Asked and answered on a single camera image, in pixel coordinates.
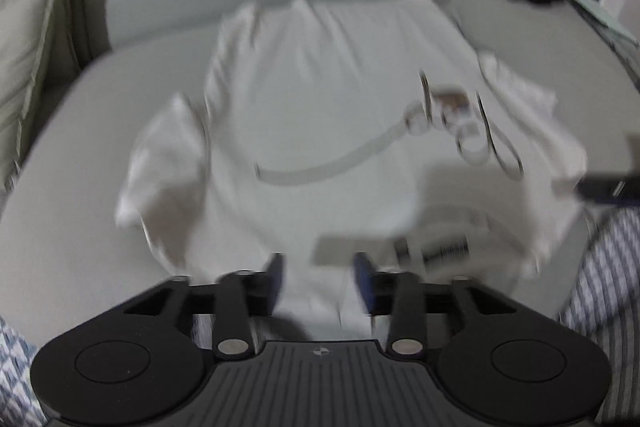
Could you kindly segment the white sweatshirt with gold script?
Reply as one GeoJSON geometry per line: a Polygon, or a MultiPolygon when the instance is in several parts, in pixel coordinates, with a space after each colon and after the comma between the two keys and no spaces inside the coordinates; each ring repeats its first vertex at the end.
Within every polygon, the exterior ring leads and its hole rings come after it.
{"type": "Polygon", "coordinates": [[[359,251],[430,282],[532,275],[558,251],[587,155],[555,102],[432,0],[247,3],[202,97],[175,95],[139,134],[115,220],[198,282],[280,253],[278,319],[366,337],[359,251]]]}

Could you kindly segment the grey sofa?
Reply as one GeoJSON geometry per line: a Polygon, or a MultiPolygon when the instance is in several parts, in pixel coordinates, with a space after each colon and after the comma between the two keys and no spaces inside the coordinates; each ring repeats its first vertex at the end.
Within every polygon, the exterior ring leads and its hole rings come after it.
{"type": "Polygon", "coordinates": [[[277,317],[370,324],[352,256],[552,317],[585,174],[639,164],[639,93],[573,5],[63,0],[90,62],[1,215],[1,315],[41,345],[168,277],[284,254],[277,317]]]}

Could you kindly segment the beige cushion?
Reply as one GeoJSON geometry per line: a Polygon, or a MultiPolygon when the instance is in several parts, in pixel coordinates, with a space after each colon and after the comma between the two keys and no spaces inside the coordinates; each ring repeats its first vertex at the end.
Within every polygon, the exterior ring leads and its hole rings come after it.
{"type": "Polygon", "coordinates": [[[70,0],[1,0],[1,192],[21,171],[48,84],[80,73],[70,0]]]}

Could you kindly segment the blue white striped cloth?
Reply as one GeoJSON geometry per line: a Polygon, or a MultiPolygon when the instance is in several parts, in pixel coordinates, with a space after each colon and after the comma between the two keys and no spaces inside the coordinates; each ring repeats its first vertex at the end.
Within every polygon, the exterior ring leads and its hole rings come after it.
{"type": "Polygon", "coordinates": [[[594,420],[639,424],[639,210],[612,211],[582,258],[558,321],[597,343],[612,383],[594,420]]]}

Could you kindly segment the glass side table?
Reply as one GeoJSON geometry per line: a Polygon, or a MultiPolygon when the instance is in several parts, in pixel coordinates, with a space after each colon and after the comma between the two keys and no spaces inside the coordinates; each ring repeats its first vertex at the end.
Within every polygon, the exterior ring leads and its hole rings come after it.
{"type": "Polygon", "coordinates": [[[639,39],[596,0],[570,0],[575,10],[617,56],[635,84],[639,84],[639,39]]]}

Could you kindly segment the blue white patterned cloth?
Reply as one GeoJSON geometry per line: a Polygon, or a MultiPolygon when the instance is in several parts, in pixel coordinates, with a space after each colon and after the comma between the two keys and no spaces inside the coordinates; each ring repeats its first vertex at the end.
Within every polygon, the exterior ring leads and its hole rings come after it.
{"type": "Polygon", "coordinates": [[[47,418],[32,390],[30,367],[37,347],[16,329],[1,320],[0,337],[0,416],[1,425],[40,427],[47,418]]]}

